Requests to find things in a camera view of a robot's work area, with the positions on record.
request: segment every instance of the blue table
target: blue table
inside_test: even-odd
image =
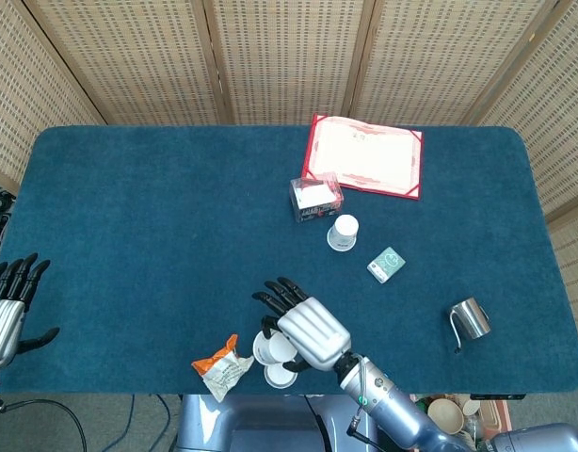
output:
[[[1,258],[36,250],[44,274],[9,391],[205,393],[192,361],[230,334],[251,354],[284,275],[351,331],[355,351],[417,393],[530,393],[578,386],[578,337],[520,137],[500,127],[421,127],[419,201],[345,190],[354,250],[329,248],[332,218],[297,224],[289,181],[308,127],[53,128],[37,139]],[[407,261],[379,284],[388,246]],[[446,310],[473,296],[492,332],[456,355]],[[308,371],[287,392],[339,393]],[[255,364],[236,393],[266,394]]]

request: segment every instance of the white paper cup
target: white paper cup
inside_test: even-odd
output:
[[[431,402],[427,415],[449,435],[459,433],[465,424],[465,416],[463,416],[460,407],[447,398],[438,398]]]
[[[278,331],[272,331],[270,339],[266,339],[264,333],[260,331],[253,341],[253,357],[262,365],[287,363],[296,355],[296,348]]]
[[[351,215],[340,215],[327,233],[327,243],[336,251],[348,251],[356,245],[358,220]]]
[[[285,369],[281,363],[276,363],[264,368],[264,378],[273,388],[285,389],[296,382],[297,374]]]
[[[456,394],[455,399],[465,416],[473,416],[479,411],[481,406],[481,402],[479,400],[471,400],[469,394]]]

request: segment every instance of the orange and white wrapper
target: orange and white wrapper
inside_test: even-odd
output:
[[[233,334],[226,341],[226,346],[217,351],[214,356],[192,363],[193,368],[201,375],[205,386],[218,402],[224,399],[224,396],[253,364],[253,356],[241,358],[236,353],[234,348],[237,339],[238,336]]]

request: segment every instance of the gray floor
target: gray floor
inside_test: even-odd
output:
[[[11,394],[2,397],[6,403],[40,397],[66,404],[80,419],[91,452],[103,450],[123,432],[130,410],[129,395]],[[171,411],[171,423],[156,451],[168,451],[178,425],[178,396],[164,395],[164,399]],[[578,427],[578,391],[529,395],[523,401],[509,402],[509,410],[514,428],[552,422],[568,422]],[[159,400],[153,395],[138,395],[128,435],[111,450],[148,451],[165,423],[166,412]],[[75,425],[65,412],[57,408],[32,405],[0,414],[0,451],[76,450],[81,449]]]

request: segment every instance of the metal pitcher handle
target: metal pitcher handle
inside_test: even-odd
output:
[[[455,332],[455,336],[457,337],[457,348],[455,349],[455,353],[460,353],[460,350],[462,349],[462,345],[460,343],[460,336],[458,336],[457,326],[455,325],[454,316],[456,314],[457,314],[457,312],[454,309],[450,311],[450,325],[452,326],[452,331]]]

